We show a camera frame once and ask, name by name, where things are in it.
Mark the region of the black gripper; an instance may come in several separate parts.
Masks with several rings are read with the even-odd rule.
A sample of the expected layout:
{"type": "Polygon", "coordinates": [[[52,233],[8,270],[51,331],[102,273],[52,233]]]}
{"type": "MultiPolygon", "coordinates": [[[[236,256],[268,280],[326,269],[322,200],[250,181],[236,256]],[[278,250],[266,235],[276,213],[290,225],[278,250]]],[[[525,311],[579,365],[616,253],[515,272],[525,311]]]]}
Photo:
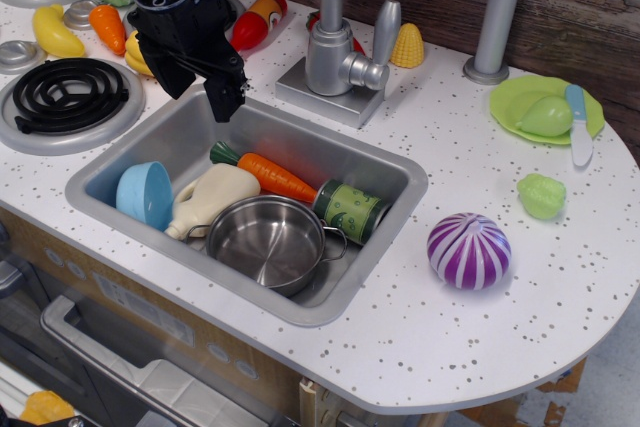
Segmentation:
{"type": "Polygon", "coordinates": [[[147,66],[173,99],[196,80],[217,123],[227,123],[245,104],[244,62],[226,38],[224,0],[135,0],[130,17],[147,66]]]}

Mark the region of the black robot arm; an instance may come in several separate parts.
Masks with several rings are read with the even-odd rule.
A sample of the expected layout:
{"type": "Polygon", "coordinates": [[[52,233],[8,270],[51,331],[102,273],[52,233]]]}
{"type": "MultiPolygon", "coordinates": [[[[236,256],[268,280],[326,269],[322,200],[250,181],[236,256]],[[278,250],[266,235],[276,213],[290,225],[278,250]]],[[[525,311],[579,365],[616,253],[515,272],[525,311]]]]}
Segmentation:
{"type": "Polygon", "coordinates": [[[148,68],[172,98],[204,78],[214,119],[228,122],[245,102],[244,61],[226,38],[225,0],[134,0],[128,20],[148,68]]]}

